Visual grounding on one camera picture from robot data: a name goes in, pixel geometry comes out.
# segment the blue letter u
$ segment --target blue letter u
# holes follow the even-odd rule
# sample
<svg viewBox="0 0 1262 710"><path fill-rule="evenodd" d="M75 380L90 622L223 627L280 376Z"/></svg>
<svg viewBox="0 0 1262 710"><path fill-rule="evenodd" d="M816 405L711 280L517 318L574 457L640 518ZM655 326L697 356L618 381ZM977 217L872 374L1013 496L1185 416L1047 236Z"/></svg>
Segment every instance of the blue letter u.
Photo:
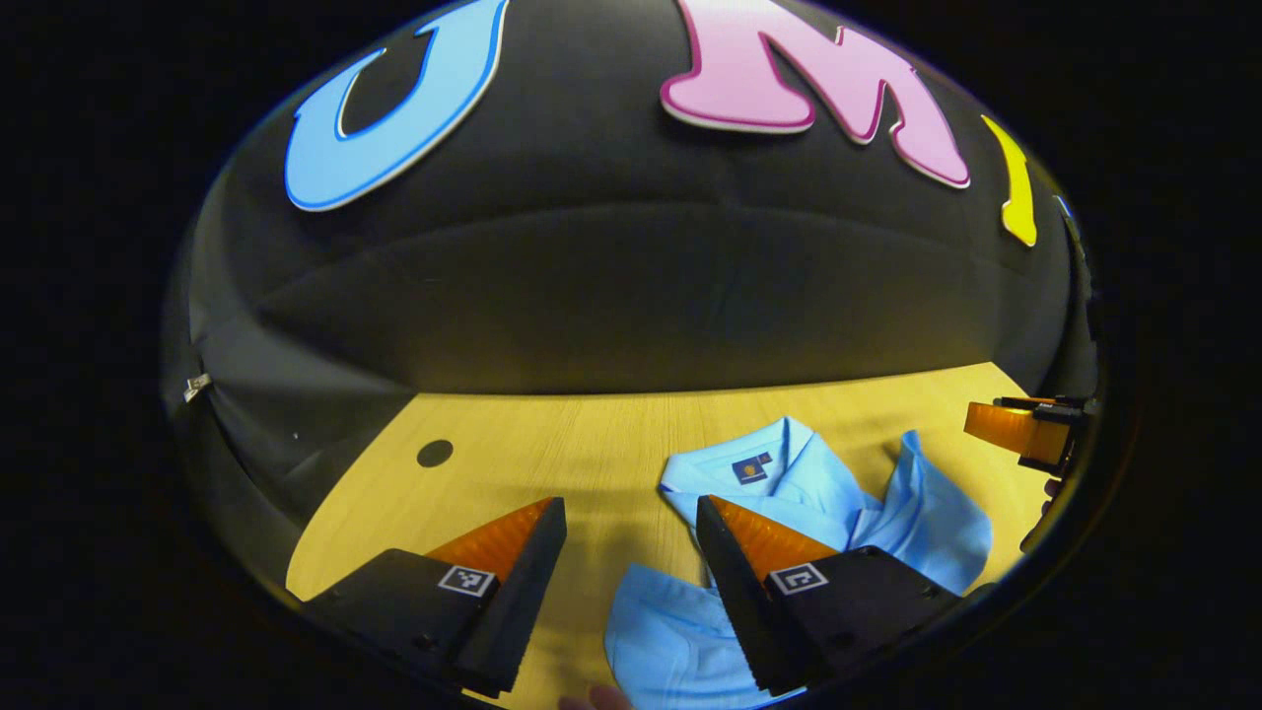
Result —
<svg viewBox="0 0 1262 710"><path fill-rule="evenodd" d="M509 0L475 0L416 30L433 32L416 84L371 126L342 132L342 110L363 67L360 59L316 90L294 113L285 154L285 190L298 207L322 212L385 184L438 145L482 97L500 63Z"/></svg>

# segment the wooden table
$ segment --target wooden table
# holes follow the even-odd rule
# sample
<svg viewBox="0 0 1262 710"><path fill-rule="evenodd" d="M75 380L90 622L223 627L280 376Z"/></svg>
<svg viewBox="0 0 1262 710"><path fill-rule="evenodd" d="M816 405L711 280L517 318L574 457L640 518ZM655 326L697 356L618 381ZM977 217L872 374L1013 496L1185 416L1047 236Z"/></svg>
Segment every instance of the wooden table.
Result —
<svg viewBox="0 0 1262 710"><path fill-rule="evenodd" d="M1021 557L1046 497L1046 477L963 433L969 402L1023 397L986 363L843 383L723 392L582 397L420 395L363 451L310 525L289 564L302 600L398 547L434 547L548 496L565 498L569 535L521 663L495 702L551 709L562 694L613 682L604 623L627 565L699 584L688 530L656 493L666 459L729 441L791 416L818 433L863 491L883 498L900 438L925 454L991 517L994 546L977 585ZM454 453L422 468L418 451Z"/></svg>

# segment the table surface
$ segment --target table surface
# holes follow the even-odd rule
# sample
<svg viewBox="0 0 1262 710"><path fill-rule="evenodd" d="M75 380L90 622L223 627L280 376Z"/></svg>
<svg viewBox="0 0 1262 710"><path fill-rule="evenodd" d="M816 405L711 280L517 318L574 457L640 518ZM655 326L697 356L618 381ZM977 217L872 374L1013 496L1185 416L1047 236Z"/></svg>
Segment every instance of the table surface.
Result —
<svg viewBox="0 0 1262 710"><path fill-rule="evenodd" d="M551 709L562 694L613 682L604 623L627 565L700 584L688 528L656 492L666 459L790 416L818 433L863 491L883 498L900 438L989 516L994 546L974 586L1021 557L1046 477L965 435L969 402L1023 397L991 363L794 387L578 397L419 395L347 470L303 532L286 586L308 600L381 551L422 554L549 496L565 499L568 537L516 685L493 702ZM418 451L448 440L445 463Z"/></svg>

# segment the folded shirt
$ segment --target folded shirt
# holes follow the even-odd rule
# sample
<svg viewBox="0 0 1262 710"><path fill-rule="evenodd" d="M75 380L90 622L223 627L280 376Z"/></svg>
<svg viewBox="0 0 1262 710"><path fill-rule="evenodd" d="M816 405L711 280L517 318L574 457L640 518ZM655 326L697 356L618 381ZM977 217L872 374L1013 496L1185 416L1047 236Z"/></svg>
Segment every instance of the folded shirt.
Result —
<svg viewBox="0 0 1262 710"><path fill-rule="evenodd" d="M676 454L660 491L697 536L697 499L718 496L846 551L873 545L955 594L981 575L991 521L924 455L915 431L885 502L864 493L810 429L790 417L733 441ZM632 565L615 595L604 649L639 710L753 709L757 689L711 580L698 588Z"/></svg>

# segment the finger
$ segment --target finger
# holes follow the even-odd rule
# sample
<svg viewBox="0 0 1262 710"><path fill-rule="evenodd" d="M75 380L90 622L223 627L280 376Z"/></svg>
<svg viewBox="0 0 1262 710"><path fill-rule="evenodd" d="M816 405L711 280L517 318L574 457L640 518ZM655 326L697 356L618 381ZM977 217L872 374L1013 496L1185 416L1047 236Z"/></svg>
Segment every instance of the finger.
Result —
<svg viewBox="0 0 1262 710"><path fill-rule="evenodd" d="M596 707L586 700L563 696L557 701L557 710L596 710Z"/></svg>
<svg viewBox="0 0 1262 710"><path fill-rule="evenodd" d="M627 696L621 690L610 685L592 687L588 697L592 699L596 710L635 710L631 707L631 701L627 700Z"/></svg>

